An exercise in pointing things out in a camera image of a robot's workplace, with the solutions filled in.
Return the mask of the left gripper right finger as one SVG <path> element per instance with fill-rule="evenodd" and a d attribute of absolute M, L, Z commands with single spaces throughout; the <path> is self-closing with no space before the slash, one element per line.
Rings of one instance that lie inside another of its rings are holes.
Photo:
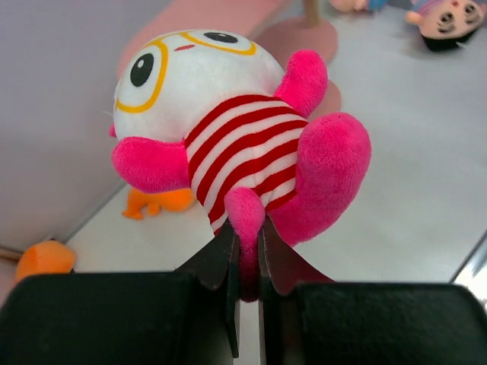
<path fill-rule="evenodd" d="M 465 287 L 335 282 L 279 236 L 258 238 L 263 364 L 484 364 L 486 314 Z"/>

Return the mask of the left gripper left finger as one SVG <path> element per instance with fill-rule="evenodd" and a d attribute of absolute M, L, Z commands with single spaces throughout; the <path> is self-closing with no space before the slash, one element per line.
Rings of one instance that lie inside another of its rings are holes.
<path fill-rule="evenodd" d="M 231 364 L 239 354 L 230 224 L 173 271 L 34 275 L 1 308 L 3 364 Z"/>

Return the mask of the pink panda plush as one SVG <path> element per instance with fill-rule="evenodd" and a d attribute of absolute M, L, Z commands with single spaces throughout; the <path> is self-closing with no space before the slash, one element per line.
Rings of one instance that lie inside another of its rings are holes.
<path fill-rule="evenodd" d="M 326 64 L 300 50 L 281 67 L 252 40 L 221 30 L 156 36 L 119 77 L 110 133 L 115 171 L 146 193 L 190 189 L 212 230 L 240 241 L 240 297 L 259 295 L 258 233 L 270 219 L 290 246 L 332 226 L 371 161 L 348 113 L 314 118 Z"/>

